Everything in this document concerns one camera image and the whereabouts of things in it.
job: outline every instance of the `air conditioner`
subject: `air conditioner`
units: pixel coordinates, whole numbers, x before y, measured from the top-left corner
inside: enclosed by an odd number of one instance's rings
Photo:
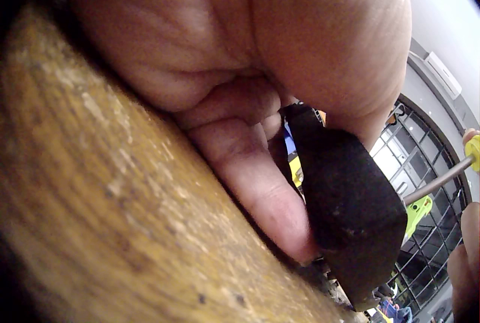
[[[442,87],[447,91],[452,100],[457,98],[462,92],[462,87],[458,81],[450,73],[449,69],[440,61],[440,58],[433,52],[425,58],[427,68],[432,71],[434,76],[439,80]]]

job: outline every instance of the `blue clothing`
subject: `blue clothing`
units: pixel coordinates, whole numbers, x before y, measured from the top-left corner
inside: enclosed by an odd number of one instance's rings
[[[393,323],[412,323],[412,309],[410,307],[397,310],[389,301],[380,302],[382,312],[393,319]]]
[[[286,150],[288,154],[295,152],[297,149],[295,143],[293,143],[292,133],[290,132],[290,127],[285,123],[285,130],[283,132],[283,137],[285,138]]]

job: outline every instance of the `window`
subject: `window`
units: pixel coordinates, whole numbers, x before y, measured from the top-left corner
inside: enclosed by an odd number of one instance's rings
[[[370,154],[395,189],[406,196],[454,166],[448,149],[427,123],[397,101]],[[433,207],[401,248],[388,284],[398,286],[395,303],[416,316],[447,282],[446,262],[461,243],[460,216],[466,194],[459,178],[430,194]]]

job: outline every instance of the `hand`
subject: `hand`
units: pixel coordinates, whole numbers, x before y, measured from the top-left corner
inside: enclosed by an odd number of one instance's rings
[[[317,254],[305,206],[272,159],[292,96],[330,127],[378,138],[403,84],[410,0],[69,0],[106,61],[171,112],[263,231]]]
[[[463,144],[479,131],[470,129],[463,136]],[[475,299],[479,299],[479,234],[480,209],[477,202],[470,203],[462,213],[463,243],[449,256],[447,271],[453,288],[451,303],[454,314],[463,313]]]

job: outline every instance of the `wood grain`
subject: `wood grain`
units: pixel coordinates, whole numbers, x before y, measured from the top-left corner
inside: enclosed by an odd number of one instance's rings
[[[43,318],[365,321],[279,262],[175,124],[86,57],[29,3],[1,63],[1,235]]]

